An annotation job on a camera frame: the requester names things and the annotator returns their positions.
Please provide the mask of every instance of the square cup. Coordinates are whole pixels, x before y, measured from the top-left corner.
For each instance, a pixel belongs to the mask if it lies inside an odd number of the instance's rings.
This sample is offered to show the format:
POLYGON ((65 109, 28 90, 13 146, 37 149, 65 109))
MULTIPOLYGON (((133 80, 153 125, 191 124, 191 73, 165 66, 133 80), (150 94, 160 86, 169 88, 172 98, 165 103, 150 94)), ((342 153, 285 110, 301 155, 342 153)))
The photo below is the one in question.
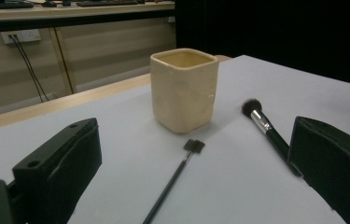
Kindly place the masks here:
POLYGON ((216 98, 218 58, 196 49, 151 55, 154 117, 174 133, 188 133, 209 122, 216 98))

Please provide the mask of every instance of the electrical outlet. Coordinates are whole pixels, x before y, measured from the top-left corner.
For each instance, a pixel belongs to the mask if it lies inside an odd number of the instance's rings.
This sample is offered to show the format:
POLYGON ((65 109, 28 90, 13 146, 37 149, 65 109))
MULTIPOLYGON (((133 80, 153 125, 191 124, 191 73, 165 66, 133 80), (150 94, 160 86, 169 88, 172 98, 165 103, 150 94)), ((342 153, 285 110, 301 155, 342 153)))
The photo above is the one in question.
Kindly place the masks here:
POLYGON ((37 29, 23 30, 21 31, 21 35, 24 42, 41 40, 40 33, 37 29))
POLYGON ((6 31, 1 32, 5 44, 13 44, 14 41, 9 37, 10 35, 16 35, 20 42, 31 42, 41 40, 40 33, 37 29, 34 30, 22 30, 22 31, 6 31))
POLYGON ((169 22, 169 23, 175 22, 175 17, 169 17, 169 18, 168 18, 168 22, 169 22))

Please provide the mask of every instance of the wall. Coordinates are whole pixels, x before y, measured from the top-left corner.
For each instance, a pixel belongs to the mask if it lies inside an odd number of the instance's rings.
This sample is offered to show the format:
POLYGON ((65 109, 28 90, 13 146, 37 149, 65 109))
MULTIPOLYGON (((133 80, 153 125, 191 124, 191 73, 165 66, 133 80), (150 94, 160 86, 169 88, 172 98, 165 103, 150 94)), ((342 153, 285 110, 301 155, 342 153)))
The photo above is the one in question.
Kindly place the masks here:
MULTIPOLYGON (((40 29, 22 43, 49 98, 63 97, 149 71, 152 53, 175 48, 168 18, 40 29)), ((0 35, 0 113, 38 104, 35 84, 14 45, 0 35)))
POLYGON ((178 48, 245 54, 350 82, 350 2, 176 0, 175 16, 178 48))

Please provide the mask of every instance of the desk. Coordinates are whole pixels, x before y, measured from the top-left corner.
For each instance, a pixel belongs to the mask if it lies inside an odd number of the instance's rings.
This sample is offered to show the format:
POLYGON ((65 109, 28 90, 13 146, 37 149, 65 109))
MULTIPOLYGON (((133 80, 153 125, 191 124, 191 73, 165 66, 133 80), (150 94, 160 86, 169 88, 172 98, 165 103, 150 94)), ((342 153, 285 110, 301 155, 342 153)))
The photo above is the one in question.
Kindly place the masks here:
POLYGON ((34 6, 23 9, 0 9, 0 32, 82 25, 109 21, 129 21, 169 17, 175 14, 174 2, 145 3, 118 7, 55 8, 34 6))
POLYGON ((153 118, 148 78, 139 78, 142 84, 131 90, 0 127, 0 179, 11 181, 11 168, 68 124, 94 117, 103 164, 69 223, 143 222, 186 155, 182 146, 189 138, 206 147, 191 158, 154 223, 344 223, 291 174, 240 109, 245 100, 259 99, 287 142, 296 116, 350 134, 349 83, 234 58, 219 65, 212 121, 173 134, 153 118))

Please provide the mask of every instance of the white table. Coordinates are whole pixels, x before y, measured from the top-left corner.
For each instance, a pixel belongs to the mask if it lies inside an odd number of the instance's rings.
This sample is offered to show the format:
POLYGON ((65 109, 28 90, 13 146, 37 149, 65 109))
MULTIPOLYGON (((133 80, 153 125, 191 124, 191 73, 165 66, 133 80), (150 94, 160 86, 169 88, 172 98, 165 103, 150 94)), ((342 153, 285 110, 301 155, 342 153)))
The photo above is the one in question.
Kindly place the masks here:
POLYGON ((186 155, 206 143, 179 177, 154 223, 344 223, 292 175, 258 127, 241 114, 257 98, 289 143, 294 118, 318 119, 350 134, 350 84, 241 56, 219 66, 212 121, 174 134, 153 117, 150 86, 0 127, 0 179, 70 123, 97 118, 103 164, 69 223, 142 223, 186 155))

